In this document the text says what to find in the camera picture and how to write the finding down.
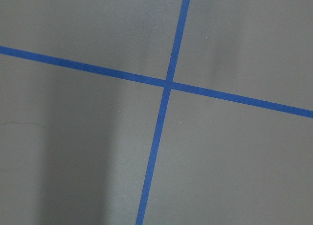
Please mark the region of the blue tape line lengthwise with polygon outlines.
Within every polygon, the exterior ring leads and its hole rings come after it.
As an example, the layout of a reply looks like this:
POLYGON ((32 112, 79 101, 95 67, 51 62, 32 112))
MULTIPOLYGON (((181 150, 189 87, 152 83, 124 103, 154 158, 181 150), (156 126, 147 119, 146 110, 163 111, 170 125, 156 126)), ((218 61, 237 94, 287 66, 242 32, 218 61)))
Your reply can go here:
POLYGON ((154 175, 154 169, 157 160, 157 154, 159 149, 159 144, 162 136, 162 130, 164 126, 164 121, 166 117, 167 107, 169 103, 171 85, 174 80, 177 61, 179 58, 179 51, 181 46, 181 41, 183 37, 184 27, 188 15, 190 0, 182 0, 178 23, 176 27, 175 37, 173 41, 173 46, 171 50, 171 56, 169 60, 169 65, 167 69, 165 85, 163 87, 162 98, 159 106, 153 141, 150 149, 149 159, 147 163, 144 183, 142 187, 140 202, 137 210, 137 216, 135 220, 136 225, 142 225, 144 223, 145 212, 147 208, 149 193, 151 189, 152 179, 154 175))

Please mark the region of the blue tape line crosswise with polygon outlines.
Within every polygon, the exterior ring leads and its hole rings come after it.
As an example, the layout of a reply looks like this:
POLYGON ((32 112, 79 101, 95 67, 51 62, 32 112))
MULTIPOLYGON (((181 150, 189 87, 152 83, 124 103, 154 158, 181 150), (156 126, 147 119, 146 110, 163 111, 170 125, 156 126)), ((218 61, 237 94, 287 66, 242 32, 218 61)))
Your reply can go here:
POLYGON ((12 57, 27 59, 31 61, 51 64, 55 66, 65 67, 65 68, 71 68, 71 69, 90 72, 90 73, 99 74, 99 75, 105 75, 105 76, 124 79, 128 81, 134 81, 134 82, 148 84, 152 86, 169 87, 173 90, 183 91, 183 92, 192 93, 192 94, 198 94, 202 96, 231 101, 235 103, 241 103, 245 105, 279 111, 283 113, 290 113, 290 114, 304 116, 308 118, 312 118, 313 116, 313 112, 307 109, 302 109, 298 107, 283 105, 283 104, 269 102, 265 100, 250 98, 246 96, 240 96, 240 95, 217 91, 217 90, 205 89, 205 88, 177 83, 177 82, 169 82, 169 81, 154 78, 154 77, 124 72, 124 71, 110 69, 106 67, 85 64, 81 62, 66 60, 62 58, 57 58, 57 57, 33 53, 29 51, 14 49, 10 47, 1 46, 0 53, 3 55, 12 56, 12 57))

